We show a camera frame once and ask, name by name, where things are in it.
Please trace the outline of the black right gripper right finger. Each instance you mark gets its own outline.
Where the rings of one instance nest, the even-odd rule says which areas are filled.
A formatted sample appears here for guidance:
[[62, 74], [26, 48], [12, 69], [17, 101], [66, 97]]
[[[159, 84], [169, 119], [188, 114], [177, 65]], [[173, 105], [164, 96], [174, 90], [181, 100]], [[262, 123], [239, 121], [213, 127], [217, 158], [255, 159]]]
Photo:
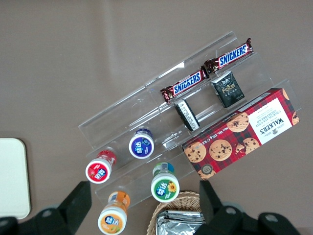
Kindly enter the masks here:
[[200, 235], [298, 235], [300, 232], [284, 216], [264, 212], [257, 219], [235, 206], [224, 206], [209, 181], [200, 181], [200, 208], [205, 223]]

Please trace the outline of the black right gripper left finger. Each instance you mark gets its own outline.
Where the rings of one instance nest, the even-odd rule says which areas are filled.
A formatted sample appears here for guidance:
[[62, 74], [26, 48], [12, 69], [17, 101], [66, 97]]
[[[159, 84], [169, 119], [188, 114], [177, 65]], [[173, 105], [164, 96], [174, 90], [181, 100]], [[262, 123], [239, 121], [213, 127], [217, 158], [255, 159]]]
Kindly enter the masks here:
[[74, 235], [92, 205], [90, 182], [81, 181], [56, 208], [47, 208], [19, 223], [9, 216], [0, 219], [2, 235]]

